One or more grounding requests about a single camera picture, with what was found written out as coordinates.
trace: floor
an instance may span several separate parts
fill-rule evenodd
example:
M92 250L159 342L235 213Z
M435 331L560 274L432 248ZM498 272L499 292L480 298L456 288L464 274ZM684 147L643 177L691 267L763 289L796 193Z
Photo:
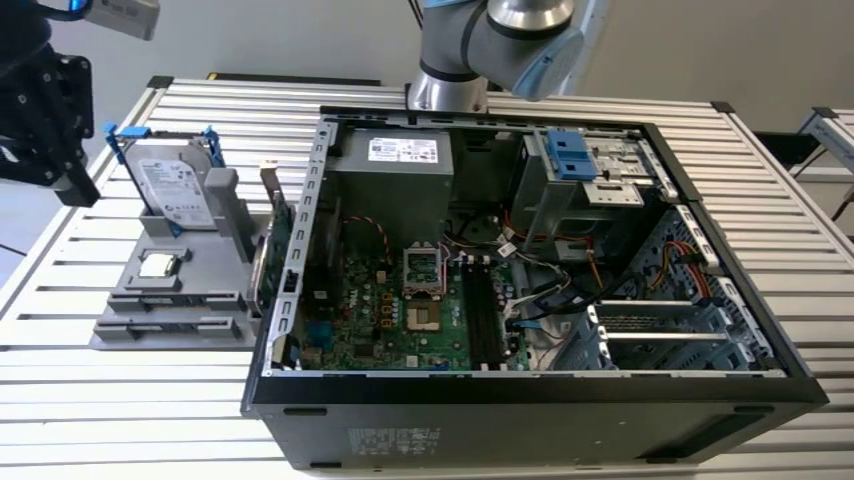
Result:
M51 190L0 180L0 244L29 251L60 205ZM0 249L0 287L23 258Z

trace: white wall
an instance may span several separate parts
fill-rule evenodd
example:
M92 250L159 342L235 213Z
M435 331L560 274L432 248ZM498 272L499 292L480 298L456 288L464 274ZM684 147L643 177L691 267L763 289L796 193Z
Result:
M368 78L418 71L420 32L403 0L160 0L151 42L88 22L53 24L57 52L93 64L96 126L127 115L152 75L209 72ZM88 142L89 156L103 141Z
M728 101L754 129L854 107L851 0L611 0L578 93Z

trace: wire bundle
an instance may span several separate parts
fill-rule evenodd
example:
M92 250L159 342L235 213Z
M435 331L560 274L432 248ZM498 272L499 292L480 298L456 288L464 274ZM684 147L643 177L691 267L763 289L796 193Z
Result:
M670 250L675 248L679 255L695 255L696 249L694 246L686 242L671 240L664 243L664 248L662 249L662 268L658 271L658 275L650 284L648 290L652 291L658 288L658 286L664 282L664 276L667 275L667 270L670 269ZM691 275L691 279L694 280L694 284L696 285L696 291L699 292L702 297L711 297L711 287L708 286L708 282L706 281L706 277L699 271L699 267L695 264L686 263L686 267L688 269L688 274Z
M376 227L376 230L379 231L379 234L383 237L383 245L386 247L386 262L388 263L388 265L391 265L391 246L388 244L388 235L386 235L386 230L383 230L383 226L379 223L376 223L376 220L373 220L371 217L355 216L355 217L344 218L344 225L351 222L367 222Z
M519 231L514 228L512 224L510 223L510 212L507 210L504 210L504 227L507 227L507 229L510 229L510 231L512 232L512 234L519 237L522 240L526 240L528 238L528 236L524 233L519 233ZM546 238L546 234L540 233L534 235L535 239L544 239ZM570 237L567 235L555 235L555 239L558 240L568 240L571 242L584 242L584 244L587 245L587 261L590 262L590 271L592 272L592 276L596 279L596 284L599 285L599 288L604 288L604 284L602 283L602 277L599 276L599 269L596 268L596 259L595 259L595 249L594 249L594 244L592 244L592 237Z

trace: motherboard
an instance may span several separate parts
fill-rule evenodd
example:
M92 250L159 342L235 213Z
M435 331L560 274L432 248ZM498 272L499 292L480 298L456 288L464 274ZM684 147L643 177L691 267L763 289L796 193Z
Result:
M510 264L444 258L436 269L426 249L407 253L408 262L400 255L391 267L357 253L344 257L340 299L307 325L303 368L439 372L480 369L487 359L527 369L523 338L504 336L499 315L515 294ZM412 284L439 291L414 294Z

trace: green circuit board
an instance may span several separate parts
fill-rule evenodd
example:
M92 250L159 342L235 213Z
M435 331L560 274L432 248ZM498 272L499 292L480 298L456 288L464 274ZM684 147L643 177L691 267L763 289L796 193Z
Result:
M331 331L323 325L319 342L309 325L308 355L304 368L323 370L470 370L468 329L459 264L450 263L446 293L439 301L406 299L402 293L403 269L391 268L377 281L380 264L373 258L351 255L344 259L340 301ZM510 266L494 264L490 276L499 302L512 293ZM508 369L527 369L524 349L507 359Z

